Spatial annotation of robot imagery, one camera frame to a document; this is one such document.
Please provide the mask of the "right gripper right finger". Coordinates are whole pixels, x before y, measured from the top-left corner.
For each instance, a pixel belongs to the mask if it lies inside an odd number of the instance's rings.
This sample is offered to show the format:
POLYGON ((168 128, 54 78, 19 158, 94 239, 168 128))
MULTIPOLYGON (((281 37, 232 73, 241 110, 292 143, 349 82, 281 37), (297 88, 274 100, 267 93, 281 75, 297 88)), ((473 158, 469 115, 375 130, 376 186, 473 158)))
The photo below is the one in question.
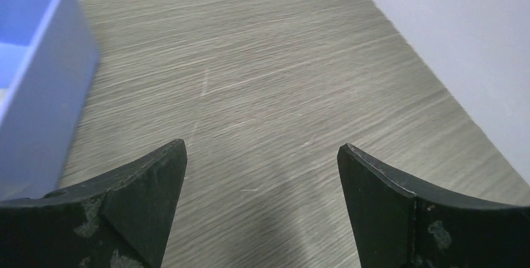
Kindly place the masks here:
POLYGON ((529 208, 434 185, 352 144, 337 164, 362 267, 528 267, 529 208))

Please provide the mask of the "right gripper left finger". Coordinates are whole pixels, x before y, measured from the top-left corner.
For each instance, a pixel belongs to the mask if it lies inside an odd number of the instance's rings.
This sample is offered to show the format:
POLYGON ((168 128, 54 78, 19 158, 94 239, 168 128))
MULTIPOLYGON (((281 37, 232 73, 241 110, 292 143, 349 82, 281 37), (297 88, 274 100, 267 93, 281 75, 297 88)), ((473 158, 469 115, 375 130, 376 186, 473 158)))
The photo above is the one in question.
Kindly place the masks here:
POLYGON ((39 199, 1 203, 2 267, 160 267, 187 165, 175 139, 39 199))

